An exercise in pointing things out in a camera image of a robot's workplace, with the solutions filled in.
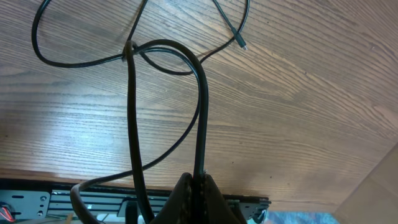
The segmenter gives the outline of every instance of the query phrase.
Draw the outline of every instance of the wooden surface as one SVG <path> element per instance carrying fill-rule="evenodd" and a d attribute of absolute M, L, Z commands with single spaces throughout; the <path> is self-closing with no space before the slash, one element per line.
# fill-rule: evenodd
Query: wooden surface
<path fill-rule="evenodd" d="M 341 224 L 395 224 L 398 213 L 398 145 L 337 209 Z"/>
<path fill-rule="evenodd" d="M 57 1 L 39 26 L 43 54 L 82 62 L 119 53 L 141 1 Z M 127 66 L 55 68 L 30 43 L 38 0 L 1 1 L 0 177 L 77 182 L 131 168 Z M 243 0 L 220 0 L 234 25 Z M 252 0 L 243 37 L 203 66 L 210 89 L 205 168 L 224 194 L 269 196 L 274 210 L 334 211 L 398 142 L 394 0 Z M 133 39 L 173 39 L 203 55 L 231 37 L 212 1 L 149 0 Z M 170 56 L 151 55 L 186 69 Z M 183 133 L 195 78 L 136 57 L 144 163 Z M 147 187 L 193 171 L 194 129 Z M 126 178 L 112 185 L 132 187 Z"/>

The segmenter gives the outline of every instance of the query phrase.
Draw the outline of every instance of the wooden table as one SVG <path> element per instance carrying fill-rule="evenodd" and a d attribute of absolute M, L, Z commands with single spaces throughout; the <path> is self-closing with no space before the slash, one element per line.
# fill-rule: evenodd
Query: wooden table
<path fill-rule="evenodd" d="M 41 0 L 1 1 L 0 177 L 79 182 L 131 169 L 127 65 L 55 68 L 36 58 L 30 30 Z M 141 0 L 53 0 L 39 25 L 43 54 L 83 62 L 118 54 Z M 244 0 L 220 0 L 238 26 Z M 273 210 L 332 212 L 398 141 L 398 3 L 252 0 L 243 37 L 207 60 L 205 168 L 224 194 L 268 196 Z M 133 39 L 172 39 L 199 57 L 231 32 L 213 2 L 150 0 Z M 184 132 L 194 76 L 136 58 L 143 163 Z M 169 55 L 156 62 L 186 70 Z M 145 171 L 172 189 L 193 171 L 194 128 Z M 111 185 L 132 187 L 132 178 Z"/>

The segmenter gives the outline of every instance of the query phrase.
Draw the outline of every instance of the metal plate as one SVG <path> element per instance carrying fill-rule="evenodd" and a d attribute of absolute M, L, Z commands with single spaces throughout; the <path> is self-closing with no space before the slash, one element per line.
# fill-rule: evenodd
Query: metal plate
<path fill-rule="evenodd" d="M 0 190 L 0 203 L 7 205 L 15 219 L 44 218 L 49 207 L 50 194 L 25 190 Z"/>

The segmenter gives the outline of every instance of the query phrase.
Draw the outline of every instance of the brown wooden floor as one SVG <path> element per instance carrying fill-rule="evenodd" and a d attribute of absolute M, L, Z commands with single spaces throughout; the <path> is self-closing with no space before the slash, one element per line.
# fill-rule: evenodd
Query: brown wooden floor
<path fill-rule="evenodd" d="M 30 42 L 40 2 L 0 2 L 0 177 L 78 182 L 129 170 L 126 63 L 42 63 Z M 60 62 L 118 54 L 140 3 L 53 0 L 40 48 Z M 220 4 L 237 26 L 244 0 Z M 329 212 L 348 197 L 398 142 L 397 11 L 395 0 L 251 1 L 249 50 L 234 43 L 203 64 L 205 168 L 224 194 L 266 195 L 274 210 Z M 203 55 L 230 37 L 210 0 L 149 0 L 133 39 L 173 39 Z M 193 76 L 165 75 L 140 57 L 136 68 L 148 163 L 185 130 L 197 87 Z M 193 171 L 195 135 L 145 171 L 148 188 L 171 189 Z M 111 184 L 132 187 L 132 179 Z"/>

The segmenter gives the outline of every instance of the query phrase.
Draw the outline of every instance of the red wire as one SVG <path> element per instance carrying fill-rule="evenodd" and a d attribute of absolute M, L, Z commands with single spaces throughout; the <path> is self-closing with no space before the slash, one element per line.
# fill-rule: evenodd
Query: red wire
<path fill-rule="evenodd" d="M 7 221 L 9 222 L 14 222 L 15 219 L 12 217 L 12 215 L 10 214 L 10 211 L 8 210 L 8 208 L 6 207 L 2 207 L 2 209 L 4 210 L 4 212 L 6 213 L 7 216 L 5 216 L 2 212 L 0 212 L 0 215 L 2 217 L 4 217 Z"/>

